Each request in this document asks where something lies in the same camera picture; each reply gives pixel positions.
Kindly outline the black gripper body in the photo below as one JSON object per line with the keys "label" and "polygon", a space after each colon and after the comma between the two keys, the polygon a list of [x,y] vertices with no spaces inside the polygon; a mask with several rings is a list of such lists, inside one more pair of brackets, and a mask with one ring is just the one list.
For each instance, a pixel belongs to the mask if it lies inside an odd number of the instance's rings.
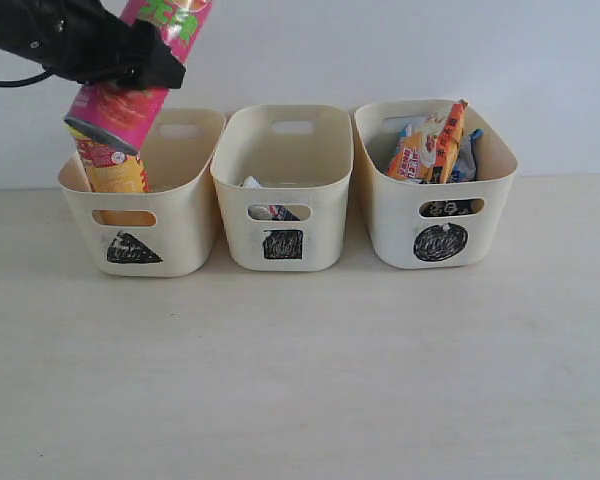
{"label": "black gripper body", "polygon": [[115,80],[129,27],[99,1],[0,1],[0,50],[42,67],[0,85],[33,85],[51,76],[79,84]]}

